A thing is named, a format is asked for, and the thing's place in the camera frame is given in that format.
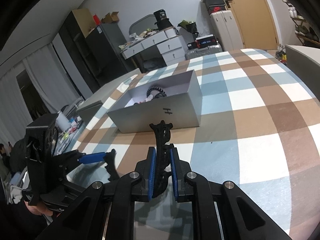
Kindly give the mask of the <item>person's left hand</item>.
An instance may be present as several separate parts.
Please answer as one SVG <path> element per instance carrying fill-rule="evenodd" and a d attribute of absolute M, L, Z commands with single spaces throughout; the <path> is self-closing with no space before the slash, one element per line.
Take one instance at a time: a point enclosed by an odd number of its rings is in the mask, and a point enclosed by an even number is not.
<path fill-rule="evenodd" d="M 53 212 L 52 210 L 49 210 L 44 204 L 43 202 L 39 202 L 37 203 L 35 206 L 31 206 L 28 204 L 28 202 L 24 202 L 27 209 L 34 215 L 46 215 L 46 216 L 52 216 Z"/>

